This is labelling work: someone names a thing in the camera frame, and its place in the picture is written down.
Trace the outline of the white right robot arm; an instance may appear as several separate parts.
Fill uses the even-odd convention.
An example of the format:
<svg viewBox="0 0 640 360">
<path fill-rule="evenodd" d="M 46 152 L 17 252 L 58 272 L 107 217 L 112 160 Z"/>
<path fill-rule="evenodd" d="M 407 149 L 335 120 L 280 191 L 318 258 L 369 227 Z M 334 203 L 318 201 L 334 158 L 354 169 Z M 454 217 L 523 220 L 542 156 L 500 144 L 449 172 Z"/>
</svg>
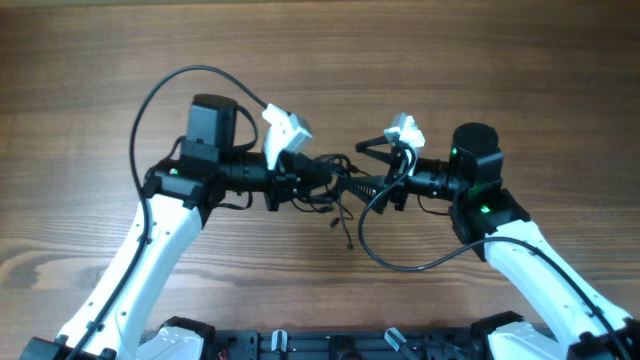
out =
<svg viewBox="0 0 640 360">
<path fill-rule="evenodd" d="M 472 334 L 484 359 L 636 359 L 639 322 L 589 285 L 549 244 L 530 214 L 503 187 L 497 132 L 483 123 L 459 126 L 446 161 L 425 159 L 422 132 L 393 125 L 355 149 L 387 163 L 385 176 L 354 178 L 347 188 L 381 213 L 403 210 L 409 195 L 449 202 L 461 248 L 417 266 L 422 272 L 474 251 L 505 276 L 547 325 L 546 335 L 512 311 L 478 321 Z"/>
</svg>

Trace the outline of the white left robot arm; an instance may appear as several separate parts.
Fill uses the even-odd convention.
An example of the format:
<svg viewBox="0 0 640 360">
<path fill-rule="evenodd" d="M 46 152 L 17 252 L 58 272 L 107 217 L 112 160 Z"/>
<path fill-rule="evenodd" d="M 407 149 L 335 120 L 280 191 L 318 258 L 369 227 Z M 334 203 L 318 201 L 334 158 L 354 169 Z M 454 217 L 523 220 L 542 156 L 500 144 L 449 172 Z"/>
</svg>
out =
<svg viewBox="0 0 640 360">
<path fill-rule="evenodd" d="M 267 208 L 329 184 L 330 164 L 298 150 L 311 137 L 303 119 L 273 105 L 263 151 L 234 142 L 243 108 L 235 100 L 198 94 L 187 132 L 174 152 L 147 172 L 134 221 L 120 249 L 82 307 L 57 337 L 32 338 L 24 359 L 213 359 L 216 330 L 174 317 L 148 341 L 145 325 L 169 275 L 227 192 L 262 193 Z"/>
</svg>

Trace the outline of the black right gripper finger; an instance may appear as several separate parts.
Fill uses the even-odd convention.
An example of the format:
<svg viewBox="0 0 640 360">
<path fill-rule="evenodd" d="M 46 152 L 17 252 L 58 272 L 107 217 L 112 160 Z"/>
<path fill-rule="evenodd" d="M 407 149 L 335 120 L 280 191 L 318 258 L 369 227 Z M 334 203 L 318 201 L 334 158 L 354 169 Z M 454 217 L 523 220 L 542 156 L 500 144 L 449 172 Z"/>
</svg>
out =
<svg viewBox="0 0 640 360">
<path fill-rule="evenodd" d="M 386 185 L 386 177 L 381 175 L 364 177 L 339 176 L 336 179 L 333 198 L 338 202 L 344 192 L 349 192 L 364 204 L 369 205 L 386 188 Z"/>
<path fill-rule="evenodd" d="M 368 157 L 376 159 L 383 163 L 391 163 L 393 161 L 393 155 L 391 153 L 384 153 L 375 150 L 376 146 L 388 145 L 389 140 L 384 136 L 379 136 L 373 139 L 361 141 L 355 144 L 355 151 L 357 153 L 364 154 Z"/>
</svg>

